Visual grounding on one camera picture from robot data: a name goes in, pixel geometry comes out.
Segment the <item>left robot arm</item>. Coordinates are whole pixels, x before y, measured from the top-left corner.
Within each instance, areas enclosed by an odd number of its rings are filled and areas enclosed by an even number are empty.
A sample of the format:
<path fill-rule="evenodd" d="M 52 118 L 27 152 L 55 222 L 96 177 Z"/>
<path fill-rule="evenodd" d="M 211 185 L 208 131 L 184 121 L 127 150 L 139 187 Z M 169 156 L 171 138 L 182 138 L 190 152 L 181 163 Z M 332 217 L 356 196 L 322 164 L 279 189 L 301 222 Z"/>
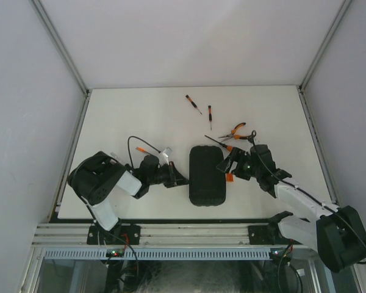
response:
<path fill-rule="evenodd" d="M 164 153 L 165 162 L 159 157 L 147 154 L 138 168 L 123 165 L 117 159 L 99 151 L 85 159 L 69 175 L 68 185 L 86 205 L 93 220 L 101 227 L 100 237 L 108 244 L 115 244 L 121 238 L 120 218 L 113 210 L 110 193 L 119 189 L 126 195 L 139 199 L 149 187 L 162 184 L 166 188 L 185 186 L 189 180 L 168 160 L 169 149 Z"/>

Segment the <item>black plastic tool case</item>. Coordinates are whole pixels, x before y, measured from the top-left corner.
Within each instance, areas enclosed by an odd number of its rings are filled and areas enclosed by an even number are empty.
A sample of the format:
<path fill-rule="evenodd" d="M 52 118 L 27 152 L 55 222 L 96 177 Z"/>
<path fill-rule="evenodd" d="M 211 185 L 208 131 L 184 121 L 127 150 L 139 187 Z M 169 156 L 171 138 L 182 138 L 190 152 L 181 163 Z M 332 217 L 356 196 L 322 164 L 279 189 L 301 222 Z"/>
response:
<path fill-rule="evenodd" d="M 217 169 L 223 161 L 217 146 L 198 145 L 189 155 L 189 200 L 195 206 L 219 206 L 226 199 L 226 177 Z"/>

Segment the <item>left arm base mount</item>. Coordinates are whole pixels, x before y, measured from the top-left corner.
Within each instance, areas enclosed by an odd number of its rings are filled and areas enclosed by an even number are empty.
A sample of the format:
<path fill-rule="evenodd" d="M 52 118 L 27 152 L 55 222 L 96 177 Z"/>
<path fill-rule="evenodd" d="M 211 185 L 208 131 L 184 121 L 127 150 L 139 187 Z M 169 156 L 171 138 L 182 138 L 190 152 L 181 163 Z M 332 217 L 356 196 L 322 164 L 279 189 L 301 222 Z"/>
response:
<path fill-rule="evenodd" d="M 88 230 L 88 245 L 138 245 L 140 243 L 141 227 L 139 225 L 118 225 L 110 231 L 99 225 L 91 225 Z"/>

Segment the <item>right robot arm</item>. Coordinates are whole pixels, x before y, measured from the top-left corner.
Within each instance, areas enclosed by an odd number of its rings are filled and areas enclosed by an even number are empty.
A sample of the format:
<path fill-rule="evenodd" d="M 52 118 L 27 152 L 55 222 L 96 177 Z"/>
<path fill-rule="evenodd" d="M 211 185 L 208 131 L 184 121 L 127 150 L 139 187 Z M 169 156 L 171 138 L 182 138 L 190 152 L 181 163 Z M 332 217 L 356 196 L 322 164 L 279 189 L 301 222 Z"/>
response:
<path fill-rule="evenodd" d="M 259 187 L 294 209 L 273 216 L 269 239 L 277 244 L 297 241 L 318 253 L 323 264 L 339 273 L 355 264 L 366 264 L 366 231 L 358 212 L 319 200 L 302 189 L 292 175 L 278 168 L 266 145 L 250 151 L 228 146 L 229 155 L 217 168 L 244 180 L 256 179 Z"/>

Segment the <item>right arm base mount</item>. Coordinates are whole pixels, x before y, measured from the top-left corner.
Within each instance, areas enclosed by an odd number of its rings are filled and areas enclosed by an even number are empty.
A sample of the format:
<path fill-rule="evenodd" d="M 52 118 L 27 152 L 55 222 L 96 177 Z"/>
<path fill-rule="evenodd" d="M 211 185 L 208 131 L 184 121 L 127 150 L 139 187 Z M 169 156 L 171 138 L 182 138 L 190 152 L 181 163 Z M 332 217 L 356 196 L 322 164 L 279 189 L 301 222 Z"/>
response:
<path fill-rule="evenodd" d="M 248 236 L 251 245 L 287 245 L 290 239 L 285 238 L 278 227 L 281 220 L 293 215 L 291 212 L 284 211 L 268 219 L 263 225 L 249 225 Z"/>

